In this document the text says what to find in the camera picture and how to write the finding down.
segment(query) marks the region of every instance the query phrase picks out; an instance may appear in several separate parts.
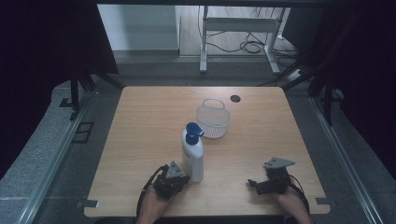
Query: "spray bottle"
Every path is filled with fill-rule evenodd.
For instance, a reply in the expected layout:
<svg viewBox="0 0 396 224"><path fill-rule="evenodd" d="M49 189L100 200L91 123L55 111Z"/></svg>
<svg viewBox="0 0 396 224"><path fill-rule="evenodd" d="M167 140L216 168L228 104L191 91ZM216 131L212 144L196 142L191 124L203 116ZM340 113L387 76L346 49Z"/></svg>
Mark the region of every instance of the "spray bottle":
<svg viewBox="0 0 396 224"><path fill-rule="evenodd" d="M201 136L204 131L194 122L187 124L181 135L185 172L192 182L201 182L204 177L204 145Z"/></svg>

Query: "wooden table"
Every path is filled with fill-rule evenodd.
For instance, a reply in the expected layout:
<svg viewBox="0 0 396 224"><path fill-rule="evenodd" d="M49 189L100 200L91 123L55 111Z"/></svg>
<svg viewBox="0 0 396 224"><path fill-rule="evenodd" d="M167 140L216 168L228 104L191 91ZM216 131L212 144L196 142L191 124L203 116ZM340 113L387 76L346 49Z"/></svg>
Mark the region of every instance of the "wooden table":
<svg viewBox="0 0 396 224"><path fill-rule="evenodd" d="M239 103L230 100L241 97ZM276 201L257 195L248 179L266 179L262 168L273 157L303 185L312 214L330 211L318 175L284 92L276 87L126 87L121 95L86 207L88 217L134 217L141 189L160 166L181 165L181 132L195 121L205 98L218 97L231 113L228 132L203 138L204 179L189 183L166 217L283 215Z"/></svg>

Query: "human hand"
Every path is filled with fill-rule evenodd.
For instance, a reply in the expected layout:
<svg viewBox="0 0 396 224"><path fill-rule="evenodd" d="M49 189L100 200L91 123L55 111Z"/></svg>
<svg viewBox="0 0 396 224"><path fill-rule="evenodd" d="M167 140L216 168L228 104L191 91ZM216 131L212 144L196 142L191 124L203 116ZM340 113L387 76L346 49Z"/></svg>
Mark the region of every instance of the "human hand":
<svg viewBox="0 0 396 224"><path fill-rule="evenodd" d="M158 196L154 187L150 185L146 191L146 195L143 198L137 224L154 223L163 216L163 213L166 211L173 198L174 197L165 199Z"/></svg>
<svg viewBox="0 0 396 224"><path fill-rule="evenodd" d="M273 196L279 202L280 206L291 216L293 216L299 224L314 224L311 216L306 211L301 196L288 187L283 194L274 193Z"/></svg>

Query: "robotic hand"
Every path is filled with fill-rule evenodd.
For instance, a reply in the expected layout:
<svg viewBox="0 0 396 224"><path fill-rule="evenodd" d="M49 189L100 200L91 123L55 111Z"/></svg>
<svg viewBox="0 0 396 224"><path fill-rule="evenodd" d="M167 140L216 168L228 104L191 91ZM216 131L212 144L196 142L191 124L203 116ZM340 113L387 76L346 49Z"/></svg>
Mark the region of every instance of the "robotic hand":
<svg viewBox="0 0 396 224"><path fill-rule="evenodd" d="M305 205L306 210L309 213L309 204L308 200L305 198L303 188L300 185L300 189L297 188L291 181L288 170L286 169L287 166L294 165L294 161L287 161L280 158L272 158L268 162L264 164L264 168L266 174L268 176L268 180L257 183L254 180L248 179L248 183L251 187L255 188L259 195L261 194L269 194L277 192L279 194L283 194L288 187L293 188L300 194L303 203Z"/></svg>
<svg viewBox="0 0 396 224"><path fill-rule="evenodd" d="M158 168L158 170L151 176L148 180L148 183L143 187L142 192L140 193L139 201L137 203L136 208L136 219L140 214L140 207L143 202L143 198L146 195L146 191L152 183L155 175L160 171L161 174L157 176L157 179L154 181L154 189L158 196L170 199L173 195L181 192L185 185L187 185L190 181L190 177L185 175L184 172L176 165L174 161L171 161L170 166L165 164Z"/></svg>

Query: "plastic basket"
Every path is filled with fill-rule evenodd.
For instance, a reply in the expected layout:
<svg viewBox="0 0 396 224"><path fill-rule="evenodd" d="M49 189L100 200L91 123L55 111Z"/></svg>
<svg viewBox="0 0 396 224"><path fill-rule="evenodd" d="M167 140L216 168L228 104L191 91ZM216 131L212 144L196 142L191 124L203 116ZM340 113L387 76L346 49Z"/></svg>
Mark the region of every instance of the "plastic basket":
<svg viewBox="0 0 396 224"><path fill-rule="evenodd" d="M219 102L221 107L206 105L208 101ZM230 123L230 112L225 108L225 104L217 98L205 99L202 105L196 110L197 124L204 131L204 137L220 138L228 129Z"/></svg>

